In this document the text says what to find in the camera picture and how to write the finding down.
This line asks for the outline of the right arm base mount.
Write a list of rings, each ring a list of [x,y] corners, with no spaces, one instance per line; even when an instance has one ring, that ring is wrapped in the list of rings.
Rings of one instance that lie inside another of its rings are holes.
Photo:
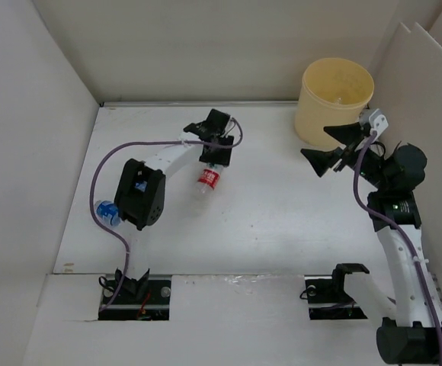
[[[366,319],[357,303],[344,292],[338,292],[331,275],[307,275],[299,298],[307,302],[310,320]]]

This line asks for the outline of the red label plastic bottle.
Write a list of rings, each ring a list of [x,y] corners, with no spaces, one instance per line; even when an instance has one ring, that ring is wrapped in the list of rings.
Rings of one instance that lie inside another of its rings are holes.
[[[195,183],[198,197],[207,197],[213,193],[219,183],[223,167],[216,164],[206,164]]]

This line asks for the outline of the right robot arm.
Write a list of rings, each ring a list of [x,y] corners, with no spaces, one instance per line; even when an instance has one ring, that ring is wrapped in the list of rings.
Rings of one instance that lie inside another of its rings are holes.
[[[442,304],[424,256],[414,196],[425,178],[426,155],[412,144],[396,147],[389,157],[372,151],[383,128],[371,122],[324,131],[343,146],[301,153],[318,176],[329,169],[353,170],[354,198],[369,214],[383,247],[394,297],[379,289],[365,265],[341,263],[325,285],[309,285],[307,300],[313,304],[329,300],[328,312],[358,305],[376,329],[377,349],[386,364],[442,365]]]

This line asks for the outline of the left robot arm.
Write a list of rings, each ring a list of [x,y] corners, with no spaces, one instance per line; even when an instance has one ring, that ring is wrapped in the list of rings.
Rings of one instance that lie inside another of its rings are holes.
[[[205,120],[188,124],[176,140],[144,142],[163,148],[147,159],[125,163],[114,197],[119,218],[138,231],[153,226],[165,207],[168,180],[194,162],[203,163],[196,184],[202,192],[213,191],[241,142],[231,134],[238,126],[231,115],[212,109]]]

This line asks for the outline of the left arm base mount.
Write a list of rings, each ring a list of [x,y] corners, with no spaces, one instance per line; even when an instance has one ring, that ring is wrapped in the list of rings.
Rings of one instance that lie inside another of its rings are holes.
[[[100,321],[167,321],[170,315],[170,275],[150,274],[140,279],[125,277],[114,301],[98,311]]]

